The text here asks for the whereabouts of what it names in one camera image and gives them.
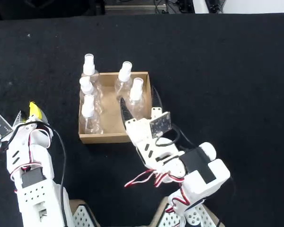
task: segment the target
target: clear plastic bottle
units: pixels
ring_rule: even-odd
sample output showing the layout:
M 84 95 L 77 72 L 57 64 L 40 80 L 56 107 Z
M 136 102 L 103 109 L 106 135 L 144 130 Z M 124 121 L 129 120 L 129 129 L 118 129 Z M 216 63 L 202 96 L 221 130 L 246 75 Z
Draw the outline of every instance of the clear plastic bottle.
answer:
M 133 118 L 139 120 L 145 117 L 145 100 L 143 98 L 143 79 L 135 78 L 133 80 L 133 87 L 130 91 L 128 98 L 126 99 L 126 107 L 132 114 Z
M 99 114 L 102 114 L 103 109 L 101 105 L 101 98 L 99 91 L 94 89 L 94 86 L 91 84 L 89 77 L 81 77 L 80 79 L 81 91 L 80 91 L 80 101 L 84 102 L 85 95 L 93 95 L 95 98 L 95 109 Z
M 84 97 L 79 122 L 81 126 L 81 133 L 103 134 L 100 116 L 97 111 L 95 111 L 94 97 L 92 95 L 85 95 Z
M 93 86 L 95 86 L 100 94 L 100 98 L 103 96 L 102 85 L 100 83 L 100 73 L 95 69 L 94 55 L 88 53 L 84 56 L 84 65 L 82 77 L 89 77 Z
M 129 61 L 123 62 L 122 68 L 120 69 L 119 76 L 115 81 L 115 93 L 117 100 L 123 97 L 128 97 L 131 87 L 133 85 L 133 79 L 131 78 L 132 64 Z

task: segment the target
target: open cardboard box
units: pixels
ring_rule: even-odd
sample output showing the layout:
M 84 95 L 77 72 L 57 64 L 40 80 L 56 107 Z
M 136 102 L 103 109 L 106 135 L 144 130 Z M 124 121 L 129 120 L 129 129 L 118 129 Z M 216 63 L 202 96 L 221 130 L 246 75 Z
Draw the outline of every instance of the open cardboard box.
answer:
M 115 80 L 118 72 L 101 73 L 103 97 L 101 124 L 103 134 L 83 134 L 79 124 L 79 137 L 83 143 L 124 143 L 130 142 L 121 118 L 120 104 L 115 95 Z M 132 72 L 132 78 L 140 77 L 144 80 L 143 96 L 145 99 L 147 117 L 151 116 L 151 83 L 148 72 Z

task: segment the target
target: bottle cap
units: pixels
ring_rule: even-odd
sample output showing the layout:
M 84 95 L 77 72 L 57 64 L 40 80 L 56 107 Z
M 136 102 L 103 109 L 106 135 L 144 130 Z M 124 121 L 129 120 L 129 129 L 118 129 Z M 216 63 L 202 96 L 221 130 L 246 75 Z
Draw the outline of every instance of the bottle cap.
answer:
M 129 61 L 123 62 L 118 76 L 120 81 L 127 82 L 129 80 L 131 77 L 132 66 L 133 65 Z
M 84 103 L 82 105 L 82 116 L 83 117 L 92 117 L 95 113 L 95 106 L 94 106 L 94 97 L 92 95 L 85 95 L 84 96 Z
M 88 53 L 84 56 L 83 73 L 91 76 L 95 73 L 94 55 Z
M 129 98 L 134 101 L 138 101 L 139 99 L 141 99 L 143 93 L 142 87 L 143 87 L 143 79 L 135 78 L 133 80 L 133 87 L 129 94 Z
M 91 84 L 89 77 L 81 77 L 80 85 L 82 92 L 86 95 L 90 95 L 94 91 L 94 87 Z

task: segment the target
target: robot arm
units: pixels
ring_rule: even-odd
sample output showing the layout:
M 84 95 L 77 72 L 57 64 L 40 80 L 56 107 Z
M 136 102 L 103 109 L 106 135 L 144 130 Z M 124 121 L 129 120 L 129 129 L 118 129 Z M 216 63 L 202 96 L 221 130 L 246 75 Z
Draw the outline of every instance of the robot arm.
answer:
M 23 121 L 19 112 L 11 129 L 13 132 L 0 143 L 6 150 L 7 170 L 15 183 L 24 227 L 74 227 L 68 194 L 53 181 L 53 164 L 47 151 L 53 131 L 44 113 L 31 103 L 30 117 Z
M 144 173 L 155 175 L 154 185 L 158 187 L 161 182 L 180 184 L 180 188 L 169 196 L 166 212 L 179 215 L 181 226 L 186 223 L 184 217 L 187 210 L 202 204 L 230 178 L 228 168 L 222 160 L 216 159 L 216 151 L 210 143 L 182 151 L 174 142 L 162 137 L 172 126 L 170 113 L 163 113 L 161 107 L 152 108 L 151 119 L 129 119 L 124 125 L 142 162 L 149 169 Z M 136 179 L 125 186 L 146 181 Z

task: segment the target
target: black table surface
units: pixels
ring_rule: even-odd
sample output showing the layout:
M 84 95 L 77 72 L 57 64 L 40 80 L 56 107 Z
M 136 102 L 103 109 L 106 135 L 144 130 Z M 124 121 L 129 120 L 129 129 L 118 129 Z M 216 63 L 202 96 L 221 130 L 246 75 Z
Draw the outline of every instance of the black table surface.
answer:
M 195 143 L 211 142 L 237 193 L 226 226 L 284 225 L 284 14 L 75 17 L 0 22 L 0 113 L 13 122 L 34 100 L 62 135 L 65 186 L 103 226 L 150 223 L 175 184 L 125 189 L 145 170 L 131 143 L 83 145 L 78 93 L 83 56 L 116 72 L 123 61 L 148 71 L 172 121 Z M 62 175 L 57 140 L 50 150 Z M 0 154 L 0 226 L 22 226 Z M 229 207 L 226 183 L 206 205 Z

